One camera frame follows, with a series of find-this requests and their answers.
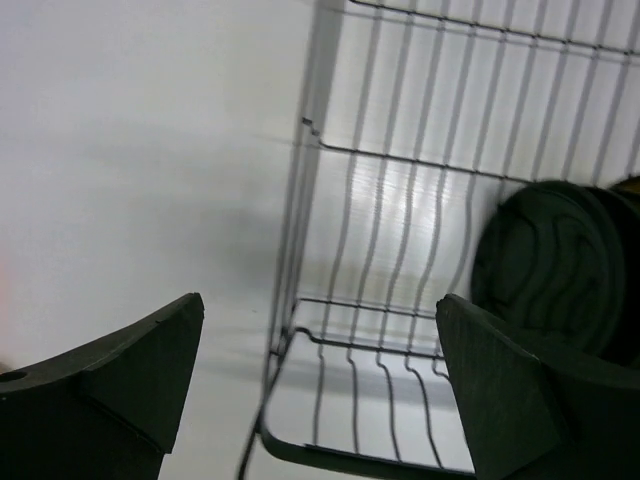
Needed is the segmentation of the yellow patterned plate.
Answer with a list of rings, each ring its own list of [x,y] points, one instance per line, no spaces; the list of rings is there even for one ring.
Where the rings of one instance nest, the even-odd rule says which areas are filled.
[[[631,194],[640,194],[640,176],[634,175],[621,180],[611,186],[612,190],[630,192]]]

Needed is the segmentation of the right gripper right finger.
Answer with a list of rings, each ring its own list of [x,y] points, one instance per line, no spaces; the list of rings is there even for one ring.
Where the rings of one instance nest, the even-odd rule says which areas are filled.
[[[453,294],[436,322],[477,478],[638,478],[638,371]]]

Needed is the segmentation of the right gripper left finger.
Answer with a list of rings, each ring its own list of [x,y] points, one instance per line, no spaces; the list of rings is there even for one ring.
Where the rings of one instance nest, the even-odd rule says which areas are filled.
[[[4,479],[156,479],[174,448],[204,303],[145,318],[1,376]]]

